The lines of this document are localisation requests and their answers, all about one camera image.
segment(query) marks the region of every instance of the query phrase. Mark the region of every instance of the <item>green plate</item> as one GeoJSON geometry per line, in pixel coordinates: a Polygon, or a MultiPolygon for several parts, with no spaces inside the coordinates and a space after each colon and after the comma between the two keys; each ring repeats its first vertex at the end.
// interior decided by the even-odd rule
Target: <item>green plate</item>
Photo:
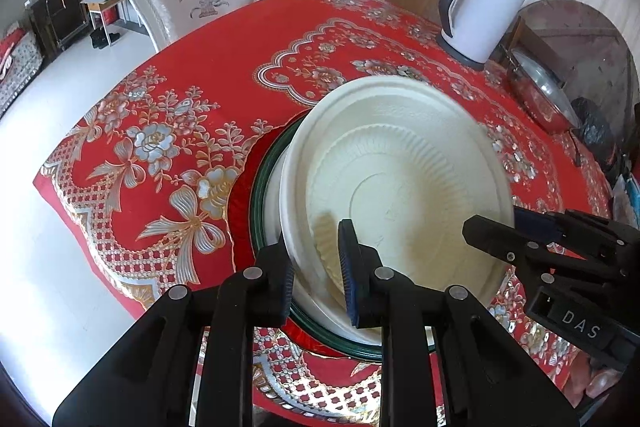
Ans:
{"type": "MultiPolygon", "coordinates": [[[[282,155],[293,139],[293,135],[296,133],[303,119],[304,116],[293,121],[289,127],[287,127],[286,130],[278,136],[262,159],[260,167],[258,168],[254,186],[251,190],[249,203],[249,230],[252,247],[255,252],[266,246],[264,224],[262,220],[264,216],[264,196],[267,190],[269,177],[271,176],[271,172],[273,171],[278,158],[280,158],[280,155],[282,155]]],[[[348,357],[362,360],[363,362],[382,362],[382,346],[361,344],[336,335],[313,320],[313,318],[311,318],[297,304],[297,302],[295,302],[295,300],[291,301],[290,317],[303,331],[305,331],[305,333],[308,333],[315,340],[322,342],[327,347],[340,351],[348,357]]]]}

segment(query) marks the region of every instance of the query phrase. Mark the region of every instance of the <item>white bowl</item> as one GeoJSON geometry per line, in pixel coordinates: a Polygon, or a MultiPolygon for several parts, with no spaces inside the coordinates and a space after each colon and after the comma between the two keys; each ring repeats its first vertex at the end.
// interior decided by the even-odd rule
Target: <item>white bowl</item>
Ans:
{"type": "Polygon", "coordinates": [[[489,304],[506,265],[470,247],[465,219],[513,226],[511,192],[489,139],[456,102],[427,84],[372,76],[335,89],[289,145],[280,222],[296,272],[294,297],[330,331],[379,344],[344,309],[337,225],[415,283],[456,283],[489,304]]]}

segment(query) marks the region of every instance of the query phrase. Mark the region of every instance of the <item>metal screw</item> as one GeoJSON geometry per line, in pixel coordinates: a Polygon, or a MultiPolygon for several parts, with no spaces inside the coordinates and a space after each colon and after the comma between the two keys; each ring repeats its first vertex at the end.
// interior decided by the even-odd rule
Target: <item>metal screw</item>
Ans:
{"type": "Polygon", "coordinates": [[[169,298],[174,301],[179,301],[180,299],[183,299],[187,293],[187,286],[182,286],[181,284],[178,286],[172,286],[169,290],[169,298]]]}
{"type": "Polygon", "coordinates": [[[449,295],[459,301],[465,300],[469,296],[469,292],[466,291],[464,286],[452,286],[449,288],[449,295]]]}
{"type": "Polygon", "coordinates": [[[244,269],[242,275],[244,275],[245,279],[260,279],[260,277],[262,277],[262,270],[257,266],[250,266],[244,269]]]}
{"type": "Polygon", "coordinates": [[[389,279],[391,279],[391,277],[394,276],[394,271],[386,266],[378,266],[374,274],[378,279],[388,281],[389,279]]]}

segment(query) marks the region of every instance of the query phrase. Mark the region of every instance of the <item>small wooden table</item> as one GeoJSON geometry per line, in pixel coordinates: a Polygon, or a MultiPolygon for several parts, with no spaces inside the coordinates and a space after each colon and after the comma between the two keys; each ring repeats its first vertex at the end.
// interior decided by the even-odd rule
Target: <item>small wooden table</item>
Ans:
{"type": "Polygon", "coordinates": [[[95,30],[95,20],[92,16],[93,13],[99,13],[100,19],[102,20],[102,26],[104,27],[104,33],[107,36],[107,42],[111,46],[111,38],[109,36],[109,32],[107,31],[107,25],[104,22],[104,11],[109,8],[116,6],[116,4],[120,4],[125,0],[82,0],[83,4],[86,4],[87,11],[89,12],[89,17],[91,18],[91,22],[94,25],[95,30]]]}

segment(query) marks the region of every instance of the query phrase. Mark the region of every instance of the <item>floral tablecloth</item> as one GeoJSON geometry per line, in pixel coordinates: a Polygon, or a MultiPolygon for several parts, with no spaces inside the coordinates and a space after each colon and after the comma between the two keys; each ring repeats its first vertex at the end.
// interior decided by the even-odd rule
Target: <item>floral tablecloth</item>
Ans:
{"type": "MultiPolygon", "coordinates": [[[[589,152],[580,146],[584,161],[575,167],[571,140],[547,136],[521,110],[504,70],[465,68],[438,47],[438,31],[383,0],[251,4],[124,78],[69,131],[34,184],[138,317],[176,283],[218,285],[251,264],[244,232],[230,235],[245,225],[229,227],[227,218],[236,192],[246,191],[246,181],[232,188],[254,146],[264,154],[271,131],[349,80],[400,74],[446,93],[478,121],[514,204],[608,217],[609,187],[589,152]]],[[[509,272],[490,311],[562,386],[575,349],[526,317],[523,304],[509,272]]],[[[279,330],[257,329],[254,341],[258,405],[308,425],[377,421],[379,366],[322,357],[279,330]]]]}

